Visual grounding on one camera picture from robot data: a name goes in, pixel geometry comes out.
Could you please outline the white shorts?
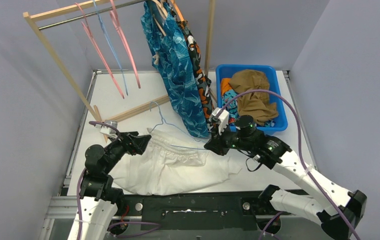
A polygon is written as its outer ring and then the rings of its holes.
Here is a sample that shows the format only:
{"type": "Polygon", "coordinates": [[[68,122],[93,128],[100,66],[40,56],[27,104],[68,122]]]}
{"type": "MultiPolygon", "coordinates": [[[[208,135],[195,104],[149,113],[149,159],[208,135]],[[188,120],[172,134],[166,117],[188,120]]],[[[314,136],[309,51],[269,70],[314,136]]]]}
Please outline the white shorts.
{"type": "Polygon", "coordinates": [[[221,184],[241,167],[229,157],[202,150],[183,135],[148,129],[151,140],[142,155],[126,154],[109,173],[127,192],[167,196],[221,184]]]}

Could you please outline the light blue shark print shorts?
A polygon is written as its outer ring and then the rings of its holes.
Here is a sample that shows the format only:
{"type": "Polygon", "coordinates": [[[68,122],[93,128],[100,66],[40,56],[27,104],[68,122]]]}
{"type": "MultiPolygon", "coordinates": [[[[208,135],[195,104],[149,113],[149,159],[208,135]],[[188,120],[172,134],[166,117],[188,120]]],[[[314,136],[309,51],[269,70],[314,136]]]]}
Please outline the light blue shark print shorts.
{"type": "MultiPolygon", "coordinates": [[[[223,103],[228,103],[237,93],[233,89],[225,90],[221,93],[221,100],[223,103]]],[[[238,103],[237,100],[232,101],[227,107],[226,110],[229,112],[229,125],[233,125],[235,120],[239,117],[238,114],[238,103]]],[[[264,123],[264,127],[273,127],[275,125],[274,120],[268,120],[264,123]]]]}

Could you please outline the thick pink hanger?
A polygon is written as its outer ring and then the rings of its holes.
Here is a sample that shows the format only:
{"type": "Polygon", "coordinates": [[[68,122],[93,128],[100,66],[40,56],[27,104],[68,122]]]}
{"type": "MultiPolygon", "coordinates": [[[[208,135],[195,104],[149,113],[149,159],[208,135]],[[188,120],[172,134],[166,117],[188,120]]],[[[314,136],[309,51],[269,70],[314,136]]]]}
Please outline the thick pink hanger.
{"type": "Polygon", "coordinates": [[[128,41],[127,41],[127,39],[125,37],[125,34],[124,34],[124,32],[123,32],[123,30],[121,28],[121,25],[120,25],[120,22],[119,22],[119,17],[118,17],[118,14],[117,14],[117,10],[116,10],[114,1],[110,0],[110,4],[112,6],[112,10],[110,11],[110,17],[112,19],[113,26],[115,27],[115,30],[118,33],[118,35],[119,35],[119,37],[120,37],[120,39],[122,41],[124,49],[126,50],[126,53],[128,55],[128,58],[130,60],[131,66],[132,66],[132,69],[134,71],[134,75],[135,75],[135,79],[136,79],[136,82],[137,82],[137,86],[138,86],[139,89],[141,89],[141,83],[140,83],[140,78],[139,78],[138,70],[136,69],[136,64],[135,64],[134,57],[132,55],[131,49],[129,47],[128,41]]]}

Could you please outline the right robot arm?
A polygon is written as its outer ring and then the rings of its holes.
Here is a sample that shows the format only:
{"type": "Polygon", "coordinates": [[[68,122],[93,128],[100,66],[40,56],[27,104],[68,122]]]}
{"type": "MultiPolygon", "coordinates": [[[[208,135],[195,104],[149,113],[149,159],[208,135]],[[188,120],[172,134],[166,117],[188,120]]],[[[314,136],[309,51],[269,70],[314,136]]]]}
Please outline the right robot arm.
{"type": "Polygon", "coordinates": [[[212,136],[204,148],[220,156],[230,149],[246,152],[260,166],[273,170],[299,186],[307,195],[298,195],[276,185],[267,186],[259,196],[261,211],[274,210],[303,217],[318,224],[334,240],[348,240],[364,216],[367,196],[350,191],[306,165],[289,145],[257,129],[253,118],[239,117],[236,130],[228,126],[228,116],[212,116],[212,136]]]}

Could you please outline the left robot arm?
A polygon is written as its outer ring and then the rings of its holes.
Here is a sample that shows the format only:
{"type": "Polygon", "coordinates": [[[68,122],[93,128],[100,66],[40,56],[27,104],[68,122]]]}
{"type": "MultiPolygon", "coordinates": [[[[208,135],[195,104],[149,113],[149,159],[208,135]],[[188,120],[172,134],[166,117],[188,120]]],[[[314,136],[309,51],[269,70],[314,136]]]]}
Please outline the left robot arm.
{"type": "Polygon", "coordinates": [[[68,239],[102,240],[114,216],[126,210],[123,189],[113,187],[109,174],[125,155],[142,155],[152,136],[123,132],[106,146],[85,151],[85,168],[77,183],[77,212],[68,239]]]}

